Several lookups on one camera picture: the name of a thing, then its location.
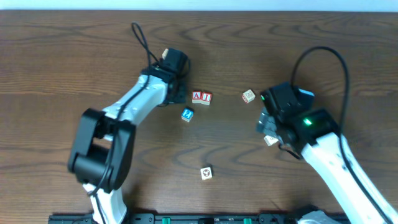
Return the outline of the red letter I block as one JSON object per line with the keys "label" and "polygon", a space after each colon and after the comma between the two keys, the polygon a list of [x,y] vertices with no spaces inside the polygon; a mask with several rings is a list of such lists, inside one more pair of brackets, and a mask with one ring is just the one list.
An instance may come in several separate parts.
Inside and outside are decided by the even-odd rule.
{"label": "red letter I block", "polygon": [[210,105],[212,99],[212,94],[208,92],[201,93],[201,104]]}

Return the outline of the blue number 2 block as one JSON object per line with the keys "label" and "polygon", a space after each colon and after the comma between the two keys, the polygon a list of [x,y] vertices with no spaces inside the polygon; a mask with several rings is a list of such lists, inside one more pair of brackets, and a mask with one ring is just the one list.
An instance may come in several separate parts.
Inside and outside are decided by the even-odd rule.
{"label": "blue number 2 block", "polygon": [[186,122],[190,122],[191,119],[193,118],[193,115],[194,115],[193,110],[188,109],[188,108],[185,108],[185,109],[182,111],[181,119],[184,120],[184,121],[186,121]]}

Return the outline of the red letter A block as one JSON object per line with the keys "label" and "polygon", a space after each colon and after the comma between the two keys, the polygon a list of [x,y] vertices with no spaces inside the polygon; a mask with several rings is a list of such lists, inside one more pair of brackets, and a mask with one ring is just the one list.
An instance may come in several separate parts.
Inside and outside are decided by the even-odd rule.
{"label": "red letter A block", "polygon": [[201,91],[192,91],[192,103],[201,104]]}

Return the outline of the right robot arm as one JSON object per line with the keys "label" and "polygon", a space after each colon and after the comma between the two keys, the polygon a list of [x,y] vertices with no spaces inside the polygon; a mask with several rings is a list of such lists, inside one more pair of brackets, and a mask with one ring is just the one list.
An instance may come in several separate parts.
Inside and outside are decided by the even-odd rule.
{"label": "right robot arm", "polygon": [[363,171],[331,114],[312,108],[313,93],[283,83],[260,96],[257,131],[312,166],[351,223],[397,223],[397,211]]}

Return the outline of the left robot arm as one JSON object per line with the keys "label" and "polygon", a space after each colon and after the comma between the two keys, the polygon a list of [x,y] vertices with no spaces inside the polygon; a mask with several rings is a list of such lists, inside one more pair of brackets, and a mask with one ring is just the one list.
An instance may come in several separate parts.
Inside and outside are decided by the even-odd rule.
{"label": "left robot arm", "polygon": [[189,71],[186,54],[165,49],[118,101],[82,114],[67,167],[86,190],[95,223],[125,220],[121,186],[131,166],[136,129],[154,108],[185,101],[184,78]]}

